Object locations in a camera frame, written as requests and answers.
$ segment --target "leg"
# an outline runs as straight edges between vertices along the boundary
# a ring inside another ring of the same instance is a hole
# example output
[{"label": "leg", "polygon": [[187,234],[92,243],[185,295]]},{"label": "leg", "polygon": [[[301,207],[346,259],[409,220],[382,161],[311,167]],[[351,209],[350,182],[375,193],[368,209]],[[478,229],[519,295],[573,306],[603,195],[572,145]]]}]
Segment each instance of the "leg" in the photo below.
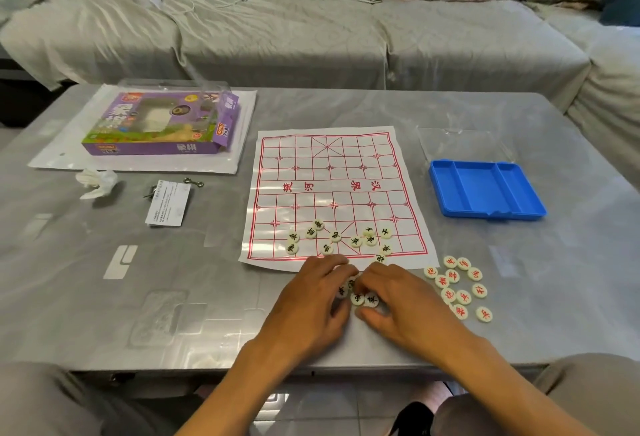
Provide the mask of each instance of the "leg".
[{"label": "leg", "polygon": [[82,384],[60,367],[0,367],[0,434],[11,436],[170,436],[171,421],[135,401]]},{"label": "leg", "polygon": [[[551,364],[534,385],[599,436],[636,432],[640,362],[600,353],[575,355]],[[504,431],[480,403],[465,394],[440,406],[431,434],[502,436]]]}]

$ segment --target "paper game board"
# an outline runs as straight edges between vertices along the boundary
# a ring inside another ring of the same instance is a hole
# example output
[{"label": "paper game board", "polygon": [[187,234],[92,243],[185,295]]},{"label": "paper game board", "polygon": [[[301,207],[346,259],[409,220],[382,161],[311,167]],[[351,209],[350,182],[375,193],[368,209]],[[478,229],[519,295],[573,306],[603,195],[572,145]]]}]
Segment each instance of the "paper game board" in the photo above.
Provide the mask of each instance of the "paper game board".
[{"label": "paper game board", "polygon": [[[315,219],[324,229],[308,239]],[[367,227],[376,230],[376,245],[349,246]],[[393,231],[388,240],[380,236],[385,227]],[[342,240],[333,253],[361,270],[381,243],[393,248],[386,264],[439,266],[393,127],[260,131],[239,260],[297,271],[320,255],[334,230]],[[286,250],[291,231],[300,234],[295,255]]]}]

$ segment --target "gray table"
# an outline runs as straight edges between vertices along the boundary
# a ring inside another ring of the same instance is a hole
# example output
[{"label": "gray table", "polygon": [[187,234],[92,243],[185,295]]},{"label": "gray table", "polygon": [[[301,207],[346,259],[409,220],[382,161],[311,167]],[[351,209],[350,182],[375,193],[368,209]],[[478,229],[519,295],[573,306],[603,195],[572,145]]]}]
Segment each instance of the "gray table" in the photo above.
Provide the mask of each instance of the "gray table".
[{"label": "gray table", "polygon": [[[292,277],[237,262],[258,131],[388,124],[438,255],[465,255],[484,272],[495,320],[469,318],[469,328],[513,364],[586,351],[640,359],[640,196],[541,96],[260,90],[237,175],[190,174],[206,185],[193,193],[182,227],[151,229],[143,195],[183,174],[123,173],[113,197],[92,202],[78,199],[74,173],[26,166],[96,89],[68,90],[0,153],[0,361],[106,371],[229,367]],[[415,128],[447,127],[452,117],[513,149],[547,218],[440,213]],[[205,248],[205,238],[216,247]],[[104,280],[122,245],[138,246],[125,277]],[[308,368],[423,365],[352,317],[340,344]]]}]

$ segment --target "purple box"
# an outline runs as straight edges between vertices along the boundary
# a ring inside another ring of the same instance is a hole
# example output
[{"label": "purple box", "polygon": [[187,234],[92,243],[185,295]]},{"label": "purple box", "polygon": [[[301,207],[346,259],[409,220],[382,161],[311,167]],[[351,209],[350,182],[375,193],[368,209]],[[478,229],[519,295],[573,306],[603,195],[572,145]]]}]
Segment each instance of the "purple box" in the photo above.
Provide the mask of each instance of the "purple box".
[{"label": "purple box", "polygon": [[239,114],[229,92],[123,92],[86,135],[92,155],[215,154]]}]

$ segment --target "crumpled tissue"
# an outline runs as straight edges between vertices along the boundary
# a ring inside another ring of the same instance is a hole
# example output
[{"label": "crumpled tissue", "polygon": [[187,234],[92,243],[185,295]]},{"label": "crumpled tissue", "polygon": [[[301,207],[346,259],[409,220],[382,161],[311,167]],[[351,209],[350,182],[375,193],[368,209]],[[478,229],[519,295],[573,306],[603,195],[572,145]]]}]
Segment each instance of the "crumpled tissue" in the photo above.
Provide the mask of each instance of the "crumpled tissue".
[{"label": "crumpled tissue", "polygon": [[94,169],[85,169],[80,173],[76,173],[76,180],[85,187],[95,188],[95,190],[91,190],[80,197],[81,200],[87,200],[107,196],[111,193],[111,190],[118,182],[118,175],[111,170],[96,171]]}]

